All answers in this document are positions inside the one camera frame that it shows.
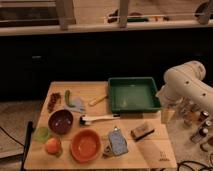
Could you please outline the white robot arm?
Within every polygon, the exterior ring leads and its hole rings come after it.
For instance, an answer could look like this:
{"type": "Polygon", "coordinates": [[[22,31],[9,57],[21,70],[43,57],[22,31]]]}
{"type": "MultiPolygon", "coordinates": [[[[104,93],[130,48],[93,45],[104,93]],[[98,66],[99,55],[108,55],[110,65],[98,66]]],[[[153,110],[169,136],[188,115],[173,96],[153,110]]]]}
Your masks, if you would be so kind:
{"type": "Polygon", "coordinates": [[[205,75],[206,69],[199,61],[174,66],[164,73],[164,85],[156,93],[163,124],[175,113],[188,113],[193,104],[213,115],[213,87],[203,82],[205,75]]]}

